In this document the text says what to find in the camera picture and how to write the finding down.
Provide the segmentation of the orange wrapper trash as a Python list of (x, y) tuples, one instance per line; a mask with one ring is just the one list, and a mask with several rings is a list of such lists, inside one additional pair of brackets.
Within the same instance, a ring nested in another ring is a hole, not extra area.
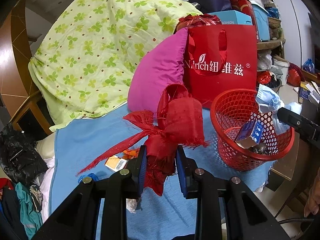
[(140, 148), (139, 147), (135, 148), (135, 149), (124, 150), (122, 158), (126, 159), (126, 160), (135, 159), (135, 158), (138, 157), (139, 152), (140, 152)]

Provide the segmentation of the orange white medicine box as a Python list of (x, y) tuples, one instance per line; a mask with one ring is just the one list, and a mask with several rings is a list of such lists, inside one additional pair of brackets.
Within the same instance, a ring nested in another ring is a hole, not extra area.
[(127, 162), (128, 160), (115, 155), (107, 159), (105, 166), (113, 172), (118, 172), (127, 166)]

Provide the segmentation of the light blue face mask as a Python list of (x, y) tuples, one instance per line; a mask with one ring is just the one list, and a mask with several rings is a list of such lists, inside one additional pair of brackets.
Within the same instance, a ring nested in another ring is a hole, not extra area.
[(300, 104), (291, 102), (285, 105), (275, 91), (262, 84), (259, 85), (255, 100), (258, 104), (259, 112), (272, 112), (273, 127), (276, 135), (285, 133), (290, 127), (278, 119), (277, 112), (280, 108), (284, 107), (285, 109), (288, 109), (296, 114), (300, 114), (302, 111), (302, 106)]

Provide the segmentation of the red fabric ribbon bow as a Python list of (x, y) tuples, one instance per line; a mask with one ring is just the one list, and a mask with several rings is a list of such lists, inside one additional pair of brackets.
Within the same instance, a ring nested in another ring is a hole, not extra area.
[(189, 95), (181, 84), (168, 85), (159, 100), (157, 113), (142, 110), (123, 117), (140, 128), (140, 132), (106, 150), (81, 170), (85, 172), (146, 138), (146, 176), (144, 187), (163, 194), (164, 182), (175, 172), (175, 155), (178, 145), (207, 146), (203, 132), (201, 103)]

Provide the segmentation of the black plastic bag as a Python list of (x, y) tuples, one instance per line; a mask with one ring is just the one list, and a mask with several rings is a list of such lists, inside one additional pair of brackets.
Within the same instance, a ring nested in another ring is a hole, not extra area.
[(264, 142), (260, 142), (258, 145), (252, 146), (248, 150), (260, 155), (269, 155), (270, 153), (268, 146)]

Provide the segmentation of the blue toothpaste box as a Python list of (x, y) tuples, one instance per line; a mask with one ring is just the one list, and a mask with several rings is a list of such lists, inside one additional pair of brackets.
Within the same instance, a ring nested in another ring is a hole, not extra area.
[(259, 120), (251, 120), (242, 126), (235, 143), (244, 149), (248, 149), (260, 143), (263, 132), (263, 124)]

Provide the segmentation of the white tissue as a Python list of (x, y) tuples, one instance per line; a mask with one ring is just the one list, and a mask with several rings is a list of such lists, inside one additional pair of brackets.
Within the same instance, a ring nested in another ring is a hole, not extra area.
[(130, 213), (136, 213), (137, 205), (138, 205), (137, 199), (126, 199), (126, 209)]

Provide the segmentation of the red mesh trash basket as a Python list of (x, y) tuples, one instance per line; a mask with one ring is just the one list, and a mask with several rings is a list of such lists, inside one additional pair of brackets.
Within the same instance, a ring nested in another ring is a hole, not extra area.
[(295, 140), (293, 128), (276, 134), (273, 113), (261, 113), (256, 96), (255, 90), (231, 89), (218, 95), (210, 109), (219, 156), (238, 171), (284, 157)]

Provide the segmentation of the blue blanket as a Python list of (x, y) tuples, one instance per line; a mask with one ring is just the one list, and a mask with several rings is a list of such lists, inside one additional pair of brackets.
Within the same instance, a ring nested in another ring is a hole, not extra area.
[[(75, 119), (55, 133), (55, 171), (51, 182), (49, 211), (54, 212), (87, 175), (86, 166), (99, 155), (123, 140), (137, 134), (140, 129), (125, 120), (127, 106), (95, 119)], [(210, 112), (205, 109), (203, 134), (207, 146), (185, 147), (185, 155), (196, 161), (199, 168), (221, 179), (239, 177), (252, 191), (267, 182), (272, 162), (240, 172), (230, 168), (221, 159), (217, 149), (217, 134)], [(144, 189), (135, 212), (127, 213), (129, 239), (172, 239), (189, 235), (195, 230), (196, 200), (184, 198), (176, 172), (175, 155), (157, 146), (162, 136), (143, 137), (136, 147), (146, 146), (147, 166)]]

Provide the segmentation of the white bed sheet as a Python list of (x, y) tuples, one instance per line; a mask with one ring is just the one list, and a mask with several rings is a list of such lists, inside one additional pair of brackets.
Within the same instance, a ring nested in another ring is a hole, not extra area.
[(48, 170), (43, 176), (42, 183), (40, 185), (40, 191), (42, 193), (42, 222), (44, 223), (49, 217), (49, 197), (50, 187), (55, 169), (55, 157), (51, 157), (44, 160), (47, 164)]

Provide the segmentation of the black puffer jacket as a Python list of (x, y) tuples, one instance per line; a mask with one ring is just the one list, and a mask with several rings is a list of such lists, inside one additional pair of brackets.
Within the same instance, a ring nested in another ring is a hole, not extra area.
[(15, 130), (11, 123), (1, 130), (1, 168), (15, 184), (21, 183), (26, 187), (48, 170), (35, 148), (35, 142)]

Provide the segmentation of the red garment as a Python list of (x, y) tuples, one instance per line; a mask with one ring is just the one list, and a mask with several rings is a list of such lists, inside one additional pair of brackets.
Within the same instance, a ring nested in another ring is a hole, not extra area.
[(11, 180), (8, 178), (0, 178), (0, 190), (7, 188), (9, 190), (14, 189), (14, 185), (12, 184)]

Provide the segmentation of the light blue shoe box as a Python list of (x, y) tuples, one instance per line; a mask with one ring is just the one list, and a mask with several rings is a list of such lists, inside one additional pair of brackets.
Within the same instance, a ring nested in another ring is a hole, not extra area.
[(253, 25), (251, 16), (236, 10), (211, 12), (209, 14), (216, 15), (222, 24)]

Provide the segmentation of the red gift box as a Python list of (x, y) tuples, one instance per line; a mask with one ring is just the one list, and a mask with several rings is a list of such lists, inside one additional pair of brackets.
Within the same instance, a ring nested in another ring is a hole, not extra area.
[(230, 0), (232, 8), (251, 17), (252, 24), (255, 26), (257, 42), (259, 42), (258, 25), (254, 15), (252, 3), (249, 0)]

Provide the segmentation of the red foil bag behind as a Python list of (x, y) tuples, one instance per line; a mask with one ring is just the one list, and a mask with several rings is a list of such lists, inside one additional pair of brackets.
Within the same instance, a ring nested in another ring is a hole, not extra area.
[(216, 15), (187, 15), (179, 19), (176, 31), (183, 28), (193, 28), (204, 25), (219, 25), (222, 24), (221, 20)]

